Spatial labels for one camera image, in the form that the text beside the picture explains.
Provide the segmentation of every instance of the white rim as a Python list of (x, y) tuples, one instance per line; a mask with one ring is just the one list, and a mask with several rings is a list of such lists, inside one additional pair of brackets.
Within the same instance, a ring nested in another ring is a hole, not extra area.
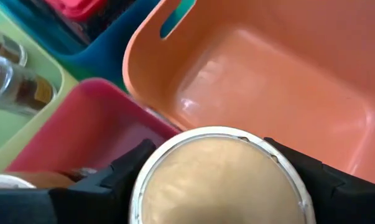
[(131, 197), (131, 209), (129, 212), (130, 223), (142, 224), (141, 214), (144, 191), (153, 171), (155, 171), (157, 166), (167, 156), (167, 154), (172, 152), (175, 148), (177, 148), (177, 146), (184, 144), (187, 141), (195, 140), (197, 138), (205, 138), (208, 136), (223, 136), (240, 140), (242, 140), (241, 138), (244, 137), (249, 140), (250, 144), (262, 150), (268, 156), (275, 156), (278, 160), (277, 164), (284, 171), (284, 174), (287, 176), (291, 186), (294, 188), (296, 196), (299, 198), (299, 206), (305, 216), (306, 223), (316, 223), (312, 199), (310, 198), (303, 181), (292, 164), (275, 147), (270, 145), (265, 140), (246, 131), (224, 126), (209, 126), (185, 131), (169, 139), (156, 151), (154, 151), (154, 153), (143, 165), (139, 175), (137, 176)]
[(17, 189), (17, 188), (34, 189), (36, 188), (36, 186), (32, 185), (28, 181), (25, 181), (19, 177), (6, 175), (6, 174), (0, 174), (0, 184), (13, 185), (14, 187), (12, 189)]

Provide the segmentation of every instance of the spice jar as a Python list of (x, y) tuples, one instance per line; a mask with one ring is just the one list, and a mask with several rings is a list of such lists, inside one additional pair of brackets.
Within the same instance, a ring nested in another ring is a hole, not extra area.
[(0, 56), (6, 57), (13, 63), (25, 66), (27, 52), (24, 47), (0, 32)]
[(46, 79), (0, 56), (0, 109), (36, 114), (55, 94)]

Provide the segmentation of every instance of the cream-colored surface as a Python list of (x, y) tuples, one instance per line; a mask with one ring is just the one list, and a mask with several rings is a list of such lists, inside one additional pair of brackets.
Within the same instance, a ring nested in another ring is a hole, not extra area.
[(305, 223), (277, 164), (250, 144), (211, 137), (179, 146), (148, 181), (143, 224)]

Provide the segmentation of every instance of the blue plastic basket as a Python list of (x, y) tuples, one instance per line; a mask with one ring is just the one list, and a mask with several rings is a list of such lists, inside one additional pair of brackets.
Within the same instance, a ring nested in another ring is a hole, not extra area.
[(137, 0), (87, 48), (56, 22), (43, 18), (20, 0), (0, 0), (0, 8), (78, 80), (103, 77), (125, 90), (124, 51), (140, 23), (159, 0)]

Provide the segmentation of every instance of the orange plastic basket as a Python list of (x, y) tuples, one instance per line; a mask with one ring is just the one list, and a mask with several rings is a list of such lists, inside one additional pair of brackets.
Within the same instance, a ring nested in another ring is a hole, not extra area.
[(131, 94), (183, 129), (270, 136), (375, 183), (375, 0), (162, 0), (124, 58)]

